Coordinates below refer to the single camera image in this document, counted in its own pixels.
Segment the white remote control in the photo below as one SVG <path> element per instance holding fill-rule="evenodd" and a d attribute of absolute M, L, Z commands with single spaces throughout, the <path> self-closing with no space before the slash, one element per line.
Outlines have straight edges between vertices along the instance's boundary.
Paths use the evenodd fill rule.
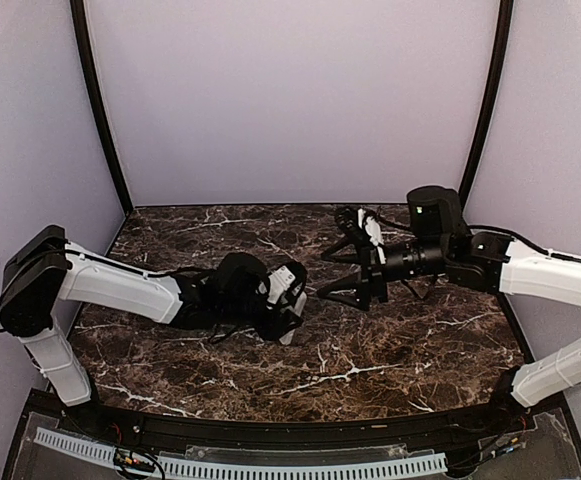
<path fill-rule="evenodd" d="M 278 342 L 281 345 L 288 346 L 291 344 L 294 332 L 302 323 L 302 313 L 307 302 L 307 294 L 301 293 L 293 306 L 288 306 L 282 312 L 281 334 Z"/>

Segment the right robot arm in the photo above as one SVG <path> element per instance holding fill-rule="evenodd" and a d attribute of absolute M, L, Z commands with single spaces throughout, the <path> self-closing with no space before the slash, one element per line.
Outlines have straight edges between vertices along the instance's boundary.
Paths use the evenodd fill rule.
<path fill-rule="evenodd" d="M 389 245 L 375 212 L 341 207 L 335 223 L 343 238 L 323 252 L 325 261 L 359 271 L 317 292 L 359 310 L 385 302 L 391 282 L 443 275 L 455 285 L 489 294 L 526 295 L 581 307 L 581 257 L 543 249 L 495 227 L 469 226 L 458 193 L 424 186 L 407 195 L 413 240 Z M 480 413 L 491 434 L 504 432 L 519 411 L 581 383 L 581 337 L 530 364 L 504 372 Z"/>

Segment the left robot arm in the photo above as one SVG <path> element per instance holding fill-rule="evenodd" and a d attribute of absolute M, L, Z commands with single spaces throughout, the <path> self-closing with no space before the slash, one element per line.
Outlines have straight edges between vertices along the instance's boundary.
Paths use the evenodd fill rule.
<path fill-rule="evenodd" d="M 57 301 L 77 301 L 139 315 L 180 330 L 205 330 L 222 341 L 254 329 L 279 341 L 301 326 L 307 271 L 296 261 L 273 270 L 255 256 L 227 254 L 215 268 L 154 272 L 97 255 L 69 241 L 57 225 L 41 230 L 5 265 L 0 333 L 23 344 L 71 417 L 90 436 L 111 427 L 110 412 L 57 326 Z"/>

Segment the right black frame post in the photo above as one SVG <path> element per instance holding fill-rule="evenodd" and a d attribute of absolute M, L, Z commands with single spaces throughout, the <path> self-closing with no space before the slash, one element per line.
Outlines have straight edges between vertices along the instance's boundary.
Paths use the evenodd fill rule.
<path fill-rule="evenodd" d="M 513 0 L 500 0 L 488 74 L 475 131 L 459 186 L 461 206 L 466 207 L 484 151 L 505 64 L 514 11 Z"/>

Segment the black frame post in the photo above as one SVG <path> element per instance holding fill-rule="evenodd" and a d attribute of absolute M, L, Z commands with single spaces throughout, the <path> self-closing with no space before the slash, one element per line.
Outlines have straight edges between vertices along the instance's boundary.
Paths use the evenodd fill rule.
<path fill-rule="evenodd" d="M 122 172 L 121 162 L 114 144 L 112 130 L 99 84 L 94 49 L 90 37 L 88 20 L 86 18 L 86 3 L 82 0 L 70 0 L 69 4 L 77 51 L 90 109 L 104 154 L 108 173 L 112 180 L 123 214 L 127 217 L 133 212 L 134 205 L 127 182 Z"/>
<path fill-rule="evenodd" d="M 484 151 L 505 64 L 514 11 L 513 0 L 500 0 L 488 74 L 475 131 L 459 186 L 461 206 L 466 207 Z"/>

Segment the black front rail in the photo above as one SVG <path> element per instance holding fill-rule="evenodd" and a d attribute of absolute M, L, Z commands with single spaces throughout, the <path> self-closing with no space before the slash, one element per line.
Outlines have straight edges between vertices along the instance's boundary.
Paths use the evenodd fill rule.
<path fill-rule="evenodd" d="M 76 415 L 81 428 L 118 427 L 114 439 L 126 445 L 183 451 L 191 446 L 217 448 L 353 448 L 404 443 L 409 447 L 463 447 L 495 433 L 487 408 L 338 422 L 245 422 L 184 418 L 105 406 Z"/>

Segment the left black frame post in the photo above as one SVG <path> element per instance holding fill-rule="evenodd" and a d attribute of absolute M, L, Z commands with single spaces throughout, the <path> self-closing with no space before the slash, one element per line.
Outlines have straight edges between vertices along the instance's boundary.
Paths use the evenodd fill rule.
<path fill-rule="evenodd" d="M 108 173 L 112 180 L 123 214 L 127 217 L 133 212 L 134 205 L 127 182 L 122 172 L 121 162 L 114 144 L 112 130 L 99 84 L 94 49 L 90 37 L 88 20 L 86 18 L 86 3 L 82 0 L 70 0 L 69 4 L 77 51 L 90 109 L 104 154 Z"/>

